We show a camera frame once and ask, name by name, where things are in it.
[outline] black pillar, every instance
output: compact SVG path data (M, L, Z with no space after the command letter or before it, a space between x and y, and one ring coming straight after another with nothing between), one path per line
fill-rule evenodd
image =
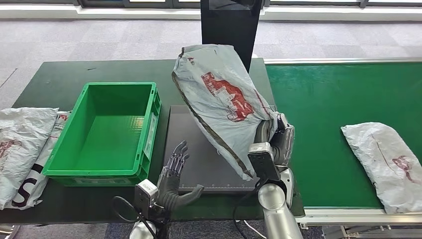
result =
M262 0L201 0L202 44L232 45L249 72Z

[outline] package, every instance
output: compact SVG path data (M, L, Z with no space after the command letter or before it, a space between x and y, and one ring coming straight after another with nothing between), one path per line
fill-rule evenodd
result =
M56 121L57 109L0 111L0 210L10 202L38 158Z
M48 137L47 141L45 142L45 145L42 148L38 159L35 161L31 171L17 191L14 199L8 202L5 208L24 210L42 202L38 199L44 191L45 186L47 185L48 177L44 176L41 171L44 168L48 158L50 157L50 154L53 151L53 148L63 131L67 119L69 118L69 115L70 112L57 113L53 130L50 133L50 137Z
M182 48L172 78L205 137L244 180L255 172L247 157L256 128L277 113L258 93L233 46Z
M375 122L341 127L388 214L422 212L422 167L391 127Z

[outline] printed red graphic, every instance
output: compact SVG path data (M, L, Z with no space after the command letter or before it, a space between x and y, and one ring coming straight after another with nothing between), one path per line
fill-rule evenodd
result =
M68 116L67 115L60 115L59 118L62 118L64 121L66 121Z
M195 65L195 62L194 62L194 58L193 58L193 57L188 57L188 61L189 61L192 65Z
M6 155L6 150L12 147L12 145L22 146L22 142L18 140L0 142L0 158Z
M216 80L211 72L201 76L208 90L227 106L227 119L233 122L245 120L253 114L253 108L243 97L242 91L226 80Z
M406 177L409 179L409 181L415 183L415 181L410 177L409 172L412 167L409 165L409 162L407 162L404 155L398 158L393 158L392 161L397 165L397 167L401 168L406 173Z

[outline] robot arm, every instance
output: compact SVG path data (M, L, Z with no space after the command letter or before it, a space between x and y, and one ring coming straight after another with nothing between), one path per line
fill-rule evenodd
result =
M258 191L258 201L264 212L268 239L303 239L290 211L294 179L288 163L295 128L280 114L278 129L272 139L269 139L270 129L269 121L260 123L255 143L250 146L248 153L256 175L267 179Z

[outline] green plastic crate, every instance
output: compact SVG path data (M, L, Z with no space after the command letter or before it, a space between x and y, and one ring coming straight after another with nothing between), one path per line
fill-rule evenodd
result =
M87 83L42 173L65 186L139 183L160 108L153 82Z

